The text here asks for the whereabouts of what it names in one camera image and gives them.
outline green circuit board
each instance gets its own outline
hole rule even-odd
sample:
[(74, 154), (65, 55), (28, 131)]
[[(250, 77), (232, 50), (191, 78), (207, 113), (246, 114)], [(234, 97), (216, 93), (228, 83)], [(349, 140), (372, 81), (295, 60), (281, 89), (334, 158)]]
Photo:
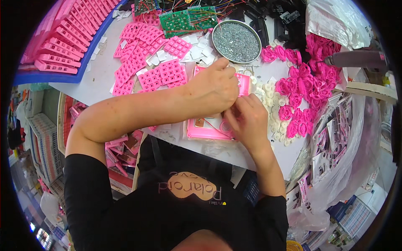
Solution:
[(166, 38), (213, 28), (218, 24), (215, 6), (196, 6), (178, 12), (167, 12), (160, 15), (159, 19)]
[(147, 13), (150, 10), (157, 9), (154, 0), (134, 0), (134, 16)]

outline white plastic crate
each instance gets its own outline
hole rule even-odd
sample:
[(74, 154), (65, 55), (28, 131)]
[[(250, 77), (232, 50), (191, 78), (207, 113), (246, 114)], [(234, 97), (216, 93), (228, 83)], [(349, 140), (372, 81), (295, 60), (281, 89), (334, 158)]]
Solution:
[(28, 118), (28, 121), (37, 138), (43, 174), (47, 182), (51, 184), (63, 174), (57, 147), (57, 128), (43, 113)]

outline person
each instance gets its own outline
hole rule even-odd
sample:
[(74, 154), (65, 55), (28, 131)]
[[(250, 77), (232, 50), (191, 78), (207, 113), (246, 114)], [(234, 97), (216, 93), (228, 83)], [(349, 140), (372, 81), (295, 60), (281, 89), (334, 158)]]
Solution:
[[(254, 94), (238, 98), (235, 69), (228, 63), (218, 59), (173, 89), (101, 101), (77, 118), (64, 170), (67, 221), (76, 250), (286, 249), (285, 184), (267, 138), (268, 112)], [(221, 175), (207, 172), (204, 160), (211, 158), (194, 152), (198, 157), (178, 154), (164, 161), (163, 154), (155, 156), (162, 159), (158, 166), (140, 171), (138, 183), (146, 182), (113, 202), (105, 142), (136, 129), (222, 111), (256, 164), (261, 198), (255, 207)], [(138, 166), (144, 163), (140, 157)]]

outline forearm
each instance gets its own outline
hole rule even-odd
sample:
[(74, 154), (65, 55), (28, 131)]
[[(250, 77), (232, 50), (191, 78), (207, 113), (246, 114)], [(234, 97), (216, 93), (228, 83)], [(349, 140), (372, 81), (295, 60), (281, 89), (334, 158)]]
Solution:
[(262, 149), (250, 154), (256, 164), (258, 187), (261, 193), (286, 198), (283, 174), (269, 142)]

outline black t-shirt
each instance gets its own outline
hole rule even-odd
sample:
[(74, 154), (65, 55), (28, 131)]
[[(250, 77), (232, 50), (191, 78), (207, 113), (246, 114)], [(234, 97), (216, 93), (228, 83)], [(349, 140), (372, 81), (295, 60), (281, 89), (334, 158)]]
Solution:
[(266, 196), (253, 207), (214, 177), (185, 171), (187, 161), (167, 165), (175, 171), (154, 174), (113, 202), (105, 165), (87, 155), (67, 156), (64, 196), (76, 250), (171, 250), (201, 229), (233, 250), (286, 249), (284, 197)]

